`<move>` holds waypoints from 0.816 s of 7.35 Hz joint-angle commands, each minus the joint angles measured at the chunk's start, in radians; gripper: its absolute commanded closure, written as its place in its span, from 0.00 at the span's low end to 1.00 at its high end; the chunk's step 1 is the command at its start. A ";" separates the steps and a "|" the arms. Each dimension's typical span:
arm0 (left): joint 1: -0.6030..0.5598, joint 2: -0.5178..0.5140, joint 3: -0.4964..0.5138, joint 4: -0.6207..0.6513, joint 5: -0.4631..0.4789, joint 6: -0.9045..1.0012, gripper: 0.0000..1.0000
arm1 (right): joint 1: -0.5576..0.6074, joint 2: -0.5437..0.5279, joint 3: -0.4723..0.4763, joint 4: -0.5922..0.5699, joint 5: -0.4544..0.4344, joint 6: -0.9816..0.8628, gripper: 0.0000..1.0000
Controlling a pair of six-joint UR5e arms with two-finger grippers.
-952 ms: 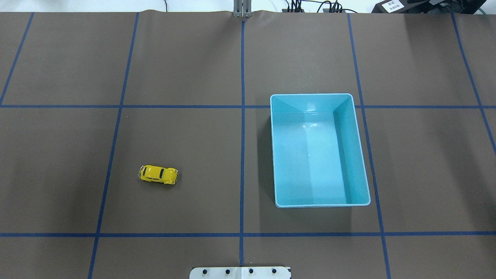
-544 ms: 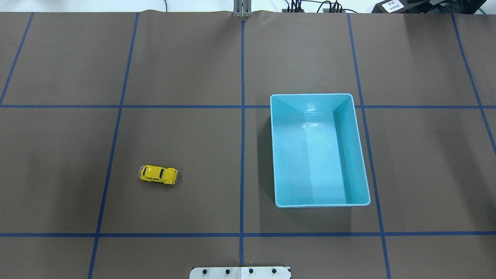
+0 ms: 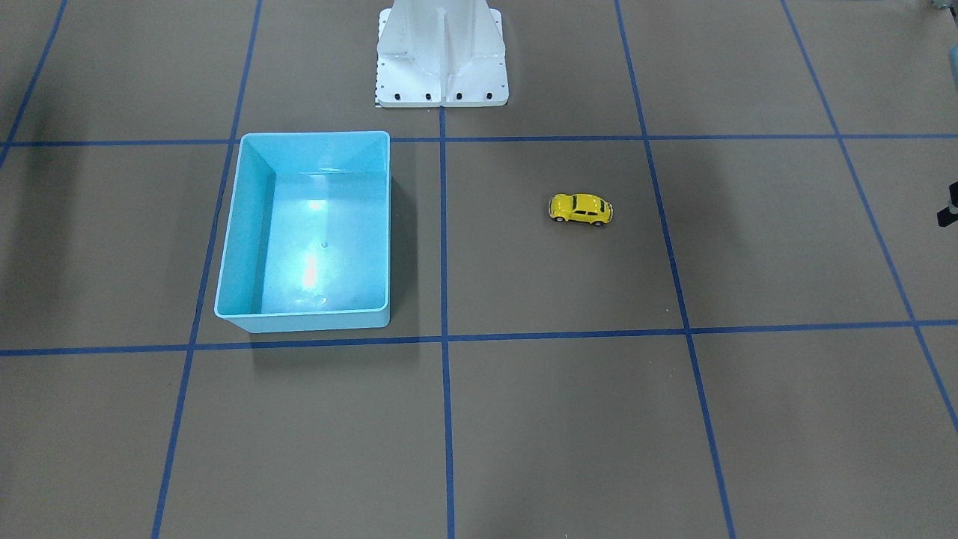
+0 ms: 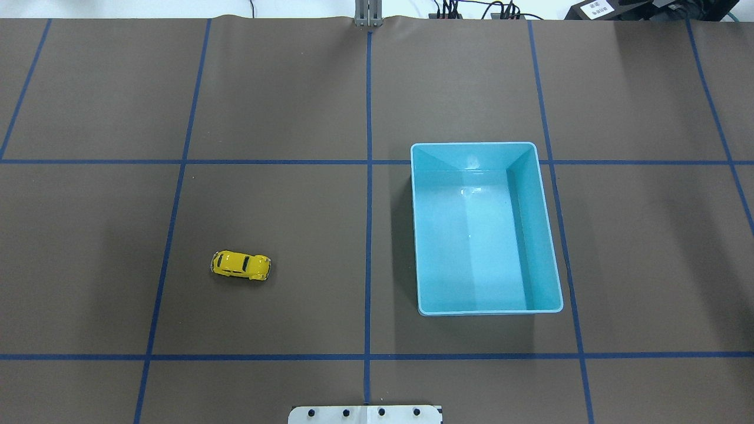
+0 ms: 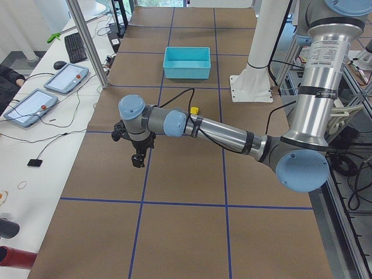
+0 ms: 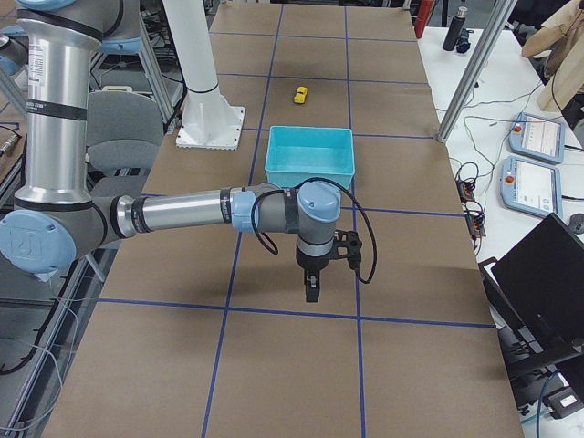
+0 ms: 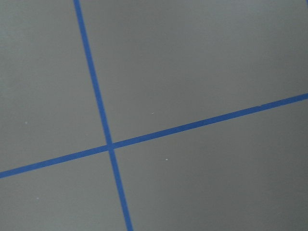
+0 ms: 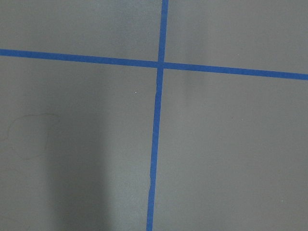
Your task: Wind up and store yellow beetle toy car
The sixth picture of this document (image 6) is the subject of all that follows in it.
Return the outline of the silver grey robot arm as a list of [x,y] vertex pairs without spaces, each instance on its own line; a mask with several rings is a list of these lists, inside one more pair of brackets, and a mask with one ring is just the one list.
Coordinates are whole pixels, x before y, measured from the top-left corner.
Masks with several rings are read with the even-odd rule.
[[101,245],[136,234],[203,224],[297,238],[306,299],[338,256],[339,186],[310,178],[293,188],[263,183],[175,196],[93,197],[86,185],[90,60],[99,50],[137,52],[136,1],[22,1],[28,38],[26,180],[1,222],[1,252],[14,266],[45,274]]

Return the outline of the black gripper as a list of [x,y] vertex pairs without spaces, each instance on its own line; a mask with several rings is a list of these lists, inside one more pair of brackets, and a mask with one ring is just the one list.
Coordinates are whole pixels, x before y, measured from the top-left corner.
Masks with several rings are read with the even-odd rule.
[[318,303],[320,297],[320,270],[329,264],[329,254],[307,255],[296,250],[298,265],[304,270],[304,284],[307,303]]

